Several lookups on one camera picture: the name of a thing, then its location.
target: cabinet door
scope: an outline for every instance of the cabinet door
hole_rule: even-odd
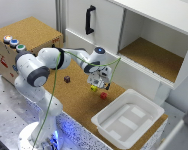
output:
[[[91,5],[96,8],[91,11],[90,21],[90,27],[94,32],[87,35],[86,11]],[[94,45],[114,54],[118,52],[124,12],[122,7],[106,0],[68,0],[67,7],[67,29]]]

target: cabinet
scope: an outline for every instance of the cabinet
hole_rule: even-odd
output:
[[[164,99],[167,98],[169,89],[177,88],[187,78],[187,3],[177,0],[97,0],[99,6],[96,5],[96,12],[92,12],[96,14],[91,21],[96,33],[86,35],[85,13],[95,0],[89,2],[68,1],[67,47],[84,47],[88,51],[94,46],[104,47],[109,62],[122,57],[117,69],[120,73],[116,72],[114,81],[151,99],[164,95],[160,89],[165,91]],[[108,17],[100,20],[99,17],[105,14]]]

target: white robotic arm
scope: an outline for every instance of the white robotic arm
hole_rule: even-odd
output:
[[[27,51],[22,51],[16,56],[15,61],[19,76],[15,80],[15,87],[24,97],[37,103],[42,109],[39,114],[39,123],[27,139],[29,141],[28,147],[33,146],[33,142],[36,141],[50,103],[51,94],[42,87],[50,74],[49,69],[56,69],[56,65],[57,69],[65,69],[69,66],[72,58],[89,75],[88,83],[99,88],[105,88],[105,83],[109,83],[111,79],[111,68],[91,65],[102,65],[106,59],[105,54],[105,50],[100,47],[96,47],[91,55],[84,49],[43,48],[39,51],[37,57]],[[36,142],[37,149],[60,149],[58,140],[53,148],[49,141],[51,136],[54,137],[53,135],[57,130],[56,116],[62,113],[62,108],[60,101],[53,97],[48,117]]]

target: small object on shelf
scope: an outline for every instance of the small object on shelf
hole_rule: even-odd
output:
[[[18,40],[16,40],[16,39],[12,39],[11,41],[10,41],[10,47],[11,48],[16,48],[16,46],[19,44],[19,41]]]
[[[96,91],[97,91],[97,86],[91,85],[91,90],[92,90],[93,92],[96,92]]]
[[[100,94],[100,98],[101,98],[101,99],[106,99],[106,98],[107,98],[107,93],[102,92],[102,93]]]
[[[21,51],[26,51],[26,46],[23,44],[19,44],[16,46],[16,51],[19,53]]]
[[[65,76],[65,77],[64,77],[64,81],[65,81],[66,83],[69,83],[69,82],[70,82],[70,77],[69,77],[69,76]]]
[[[4,44],[9,44],[12,39],[13,39],[13,38],[12,38],[12,36],[10,36],[10,35],[4,36],[4,38],[3,38]]]

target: brown desk surface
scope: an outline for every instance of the brown desk surface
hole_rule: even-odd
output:
[[[50,77],[45,84],[46,90],[52,92],[54,83],[54,72],[51,71]],[[65,83],[64,77],[70,76],[71,82]],[[108,91],[98,89],[97,92],[90,90],[90,84],[87,83],[87,75],[74,62],[68,68],[59,70],[57,74],[57,84],[55,89],[55,97],[63,104],[63,110],[82,124],[85,128],[95,134],[102,141],[107,143],[113,149],[117,149],[97,131],[96,126],[91,122],[91,118],[96,115],[105,106],[115,100],[119,95],[125,92],[125,89],[112,83]],[[106,92],[108,97],[106,100],[100,98],[100,93]],[[155,133],[161,124],[167,119],[167,115],[163,115],[142,138],[131,148],[131,150],[139,150],[148,139]]]

